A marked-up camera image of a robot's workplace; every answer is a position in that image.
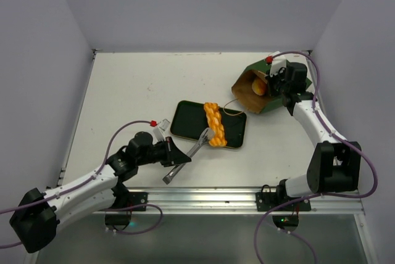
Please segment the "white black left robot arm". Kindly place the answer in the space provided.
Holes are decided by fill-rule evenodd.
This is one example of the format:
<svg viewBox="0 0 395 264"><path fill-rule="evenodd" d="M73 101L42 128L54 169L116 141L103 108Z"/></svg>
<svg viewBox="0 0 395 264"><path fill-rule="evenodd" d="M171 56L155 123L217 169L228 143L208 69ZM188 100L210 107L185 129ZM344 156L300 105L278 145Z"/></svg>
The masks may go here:
<svg viewBox="0 0 395 264"><path fill-rule="evenodd" d="M150 133L136 133L103 165L81 178L44 192L34 188L25 193L9 223L25 250L35 253L71 222L98 210L125 208L128 194L124 182L134 177L140 166L159 163L171 167L190 161L171 137L154 142Z"/></svg>

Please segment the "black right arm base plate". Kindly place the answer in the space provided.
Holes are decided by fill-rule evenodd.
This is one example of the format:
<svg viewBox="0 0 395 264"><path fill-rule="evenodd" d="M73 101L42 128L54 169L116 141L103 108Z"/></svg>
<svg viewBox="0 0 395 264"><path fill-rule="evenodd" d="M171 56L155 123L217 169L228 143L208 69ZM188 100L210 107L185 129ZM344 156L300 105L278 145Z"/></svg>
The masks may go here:
<svg viewBox="0 0 395 264"><path fill-rule="evenodd" d="M271 187L267 184L263 185L261 189L256 192L256 209L258 212L266 212L281 204L285 204L293 200L294 197L288 197L285 194L283 186ZM279 212L309 212L312 210L310 202L302 201L289 204L280 208Z"/></svg>

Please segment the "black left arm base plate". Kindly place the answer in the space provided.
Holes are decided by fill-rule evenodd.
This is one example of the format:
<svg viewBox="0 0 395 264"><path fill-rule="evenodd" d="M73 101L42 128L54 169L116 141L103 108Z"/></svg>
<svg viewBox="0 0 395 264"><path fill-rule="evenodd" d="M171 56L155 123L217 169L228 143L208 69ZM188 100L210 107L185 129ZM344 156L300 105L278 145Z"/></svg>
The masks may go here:
<svg viewBox="0 0 395 264"><path fill-rule="evenodd" d="M124 207L134 207L136 208L130 209L130 212L145 212L146 206L145 204L148 202L148 193L147 192L129 192L127 194L126 201L124 203Z"/></svg>

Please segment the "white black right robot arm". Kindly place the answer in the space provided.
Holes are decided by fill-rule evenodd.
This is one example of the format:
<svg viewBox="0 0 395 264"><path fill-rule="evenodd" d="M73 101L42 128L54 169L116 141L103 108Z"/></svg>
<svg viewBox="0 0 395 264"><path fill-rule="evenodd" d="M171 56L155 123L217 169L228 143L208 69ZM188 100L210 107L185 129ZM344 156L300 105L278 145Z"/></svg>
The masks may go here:
<svg viewBox="0 0 395 264"><path fill-rule="evenodd" d="M297 197L325 192L355 191L359 182L360 155L335 139L336 131L323 125L317 118L319 103L307 91L307 67L302 63L272 62L267 72L268 91L281 96L283 106L304 128L314 153L307 173L297 178L280 181L275 203L289 210Z"/></svg>

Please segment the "orange oval fake bread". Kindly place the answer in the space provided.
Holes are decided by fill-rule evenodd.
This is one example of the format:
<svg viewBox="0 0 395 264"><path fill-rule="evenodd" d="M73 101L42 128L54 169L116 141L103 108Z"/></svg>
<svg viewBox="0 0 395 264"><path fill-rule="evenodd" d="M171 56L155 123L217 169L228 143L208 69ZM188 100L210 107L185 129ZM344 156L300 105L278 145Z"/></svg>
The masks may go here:
<svg viewBox="0 0 395 264"><path fill-rule="evenodd" d="M259 77L256 77L252 82L252 91L258 96L264 96L267 92L266 82Z"/></svg>

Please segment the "orange braided fake bread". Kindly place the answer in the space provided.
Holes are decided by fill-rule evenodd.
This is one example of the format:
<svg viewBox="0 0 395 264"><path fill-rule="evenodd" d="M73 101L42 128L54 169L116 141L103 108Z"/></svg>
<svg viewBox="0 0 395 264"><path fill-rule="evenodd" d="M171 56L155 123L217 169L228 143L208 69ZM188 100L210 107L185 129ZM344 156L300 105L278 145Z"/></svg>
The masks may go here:
<svg viewBox="0 0 395 264"><path fill-rule="evenodd" d="M209 141L209 144L212 147L225 147L227 145L225 128L222 124L222 116L218 104L206 102L203 105L203 109L206 113L207 124L214 132L214 137Z"/></svg>

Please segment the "metal serving tongs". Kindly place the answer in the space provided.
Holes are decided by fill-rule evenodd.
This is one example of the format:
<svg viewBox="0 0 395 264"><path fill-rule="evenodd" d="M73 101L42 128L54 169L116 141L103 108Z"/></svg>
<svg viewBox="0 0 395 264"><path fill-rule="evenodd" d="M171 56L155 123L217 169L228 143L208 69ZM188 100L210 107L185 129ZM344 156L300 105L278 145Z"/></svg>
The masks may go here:
<svg viewBox="0 0 395 264"><path fill-rule="evenodd" d="M211 128L206 128L200 135L198 141L195 145L186 153L186 155L192 158L195 153L205 144L207 144L211 139L215 136L214 131ZM179 165L175 165L162 179L165 184L170 184L173 178L178 174L179 171L186 165L186 163L182 163Z"/></svg>

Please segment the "green paper bag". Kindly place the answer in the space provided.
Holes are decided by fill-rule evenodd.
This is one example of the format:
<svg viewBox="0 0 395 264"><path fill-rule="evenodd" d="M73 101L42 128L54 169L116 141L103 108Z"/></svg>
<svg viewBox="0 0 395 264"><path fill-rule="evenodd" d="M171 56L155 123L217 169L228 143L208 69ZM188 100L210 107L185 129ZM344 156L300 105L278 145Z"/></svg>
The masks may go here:
<svg viewBox="0 0 395 264"><path fill-rule="evenodd" d="M296 103L313 98L307 90L311 84L305 64L268 56L246 67L231 92L248 112L259 114L283 106L292 115Z"/></svg>

